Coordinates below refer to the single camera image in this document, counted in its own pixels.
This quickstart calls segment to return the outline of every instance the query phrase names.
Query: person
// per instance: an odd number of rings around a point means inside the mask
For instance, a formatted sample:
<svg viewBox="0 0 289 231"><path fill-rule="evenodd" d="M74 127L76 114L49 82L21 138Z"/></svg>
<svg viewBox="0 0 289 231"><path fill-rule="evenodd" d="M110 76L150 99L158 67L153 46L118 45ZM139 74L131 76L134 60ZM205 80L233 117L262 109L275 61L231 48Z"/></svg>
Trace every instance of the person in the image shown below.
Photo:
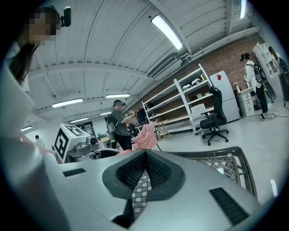
<svg viewBox="0 0 289 231"><path fill-rule="evenodd" d="M249 53L244 53L241 54L241 61L247 61L245 64L245 70L247 75L244 75L244 80L246 82L250 82L251 86L255 92L255 94L257 95L259 101L260 101L260 105L261 105L261 109L262 109L262 114L259 114L259 118L266 118L267 117L267 111L268 111L268 105L267 105L267 100L266 100L266 96L265 96L265 92L264 92L264 86L262 83L259 83L256 80L256 76L255 76L255 72L254 72L254 65L255 63L253 61L250 60L250 54Z"/></svg>
<svg viewBox="0 0 289 231"><path fill-rule="evenodd" d="M281 68L280 62L282 62L282 57L280 56L279 53L275 52L274 49L270 46L268 47L269 52L272 55L272 62L274 67L277 69L277 74L279 77L279 82L281 85L281 91L283 94L283 100L284 101L289 101L289 83L286 80L286 76L284 74L284 67L287 69L286 65L283 65L283 68Z"/></svg>
<svg viewBox="0 0 289 231"><path fill-rule="evenodd" d="M38 147L45 147L44 141L43 141L43 139L40 139L40 138L39 138L39 135L36 135L36 136L35 136L35 139L36 139L35 144L36 144Z"/></svg>
<svg viewBox="0 0 289 231"><path fill-rule="evenodd" d="M117 99L113 102L113 110L111 113L112 122L116 128L115 131L115 139L119 143L119 145L122 147L122 149L125 151L127 149L131 149L131 139L129 137L129 133L127 130L127 124L134 124L135 120L135 114L131 114L127 117L124 117L121 114L121 110L123 107L123 103L121 100Z"/></svg>
<svg viewBox="0 0 289 231"><path fill-rule="evenodd" d="M22 142L35 145L21 132L34 106L26 94L29 91L27 73L35 50L42 42L49 40L50 36L56 35L60 28L60 15L53 6L36 9L24 21L23 29L13 42L1 67L0 137L19 138ZM55 155L53 150L44 147L39 149L43 153Z"/></svg>
<svg viewBox="0 0 289 231"><path fill-rule="evenodd" d="M268 47L270 54L273 56L272 61L275 68L277 68L278 72L280 72L279 68L279 58L281 58L280 54L275 52L274 49L270 46Z"/></svg>

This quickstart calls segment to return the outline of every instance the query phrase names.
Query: cap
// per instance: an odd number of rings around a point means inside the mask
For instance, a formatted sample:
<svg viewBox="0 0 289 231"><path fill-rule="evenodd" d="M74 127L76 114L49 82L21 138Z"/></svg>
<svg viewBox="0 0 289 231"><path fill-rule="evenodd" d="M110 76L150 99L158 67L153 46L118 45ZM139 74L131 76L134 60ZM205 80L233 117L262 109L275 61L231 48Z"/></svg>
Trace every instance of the cap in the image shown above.
<svg viewBox="0 0 289 231"><path fill-rule="evenodd" d="M121 103L123 105L123 102L121 102L121 100L117 99L113 102L113 106L115 106L117 103Z"/></svg>

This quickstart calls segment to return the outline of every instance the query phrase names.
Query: white wall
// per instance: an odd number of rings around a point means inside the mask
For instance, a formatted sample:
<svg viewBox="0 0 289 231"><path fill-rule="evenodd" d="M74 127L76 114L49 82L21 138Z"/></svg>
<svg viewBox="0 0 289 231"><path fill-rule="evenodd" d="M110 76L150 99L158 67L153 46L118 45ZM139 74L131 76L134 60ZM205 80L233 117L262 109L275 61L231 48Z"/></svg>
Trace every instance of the white wall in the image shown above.
<svg viewBox="0 0 289 231"><path fill-rule="evenodd" d="M279 53L284 60L284 62L289 66L289 59L285 49L283 48L281 42L279 41L278 37L270 27L270 25L260 16L259 20L259 35L267 42L275 52ZM268 82L271 84L272 88L276 93L276 100L283 101L283 95L281 90L281 85L279 82L279 78L270 78Z"/></svg>
<svg viewBox="0 0 289 231"><path fill-rule="evenodd" d="M93 120L92 125L96 136L98 133L105 134L107 132L107 124L104 118Z"/></svg>
<svg viewBox="0 0 289 231"><path fill-rule="evenodd" d="M32 129L23 132L30 140L35 142L35 136L39 135L39 138L43 139L45 147L52 149L54 145L60 124L68 124L64 118L57 118L49 122L37 122L32 124Z"/></svg>

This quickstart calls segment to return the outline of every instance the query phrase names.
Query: woman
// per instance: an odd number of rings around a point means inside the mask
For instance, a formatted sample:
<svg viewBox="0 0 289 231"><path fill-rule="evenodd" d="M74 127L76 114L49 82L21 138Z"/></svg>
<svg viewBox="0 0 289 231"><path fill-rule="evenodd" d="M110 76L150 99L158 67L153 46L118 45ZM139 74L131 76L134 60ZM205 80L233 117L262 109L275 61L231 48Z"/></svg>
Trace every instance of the woman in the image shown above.
<svg viewBox="0 0 289 231"><path fill-rule="evenodd" d="M286 77L284 75L284 69L281 68L280 61L281 61L281 56L279 53L275 52L274 49L270 46L268 47L269 52L273 56L272 62L275 68L278 70L278 76L279 76L279 81L281 85L281 90L283 94L283 100L284 101L289 101L289 84L286 81Z"/></svg>
<svg viewBox="0 0 289 231"><path fill-rule="evenodd" d="M25 93L28 91L27 73L32 56L41 42L56 35L61 28L61 20L53 6L41 7L29 15L23 30L12 44L0 73L0 137L20 138L33 143L21 133L33 101ZM55 151L39 147L41 152L55 154Z"/></svg>
<svg viewBox="0 0 289 231"><path fill-rule="evenodd" d="M259 118L266 118L267 117L267 111L268 111L268 106L267 106L267 100L264 92L264 87L263 84L257 82L255 72L254 72L254 62L250 60L250 54L244 53L241 55L241 61L247 61L245 64L245 69L247 76L244 75L244 80L246 82L250 82L251 86L257 95L261 109L262 109L262 114L259 114Z"/></svg>
<svg viewBox="0 0 289 231"><path fill-rule="evenodd" d="M280 72L279 68L279 58L281 57L279 53L275 52L274 49L270 46L268 47L270 54L273 56L273 65L277 68L278 72Z"/></svg>

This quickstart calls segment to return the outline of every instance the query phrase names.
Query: black t-shirt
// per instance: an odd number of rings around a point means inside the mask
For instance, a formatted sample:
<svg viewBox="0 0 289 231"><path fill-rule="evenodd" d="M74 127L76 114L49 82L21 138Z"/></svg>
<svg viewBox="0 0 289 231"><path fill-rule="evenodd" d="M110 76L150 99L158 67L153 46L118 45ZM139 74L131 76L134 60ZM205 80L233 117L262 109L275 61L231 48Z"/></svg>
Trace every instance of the black t-shirt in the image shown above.
<svg viewBox="0 0 289 231"><path fill-rule="evenodd" d="M128 136L127 126L126 124L121 124L123 119L125 118L120 111L117 109L113 109L111 113L112 122L116 128L116 134Z"/></svg>

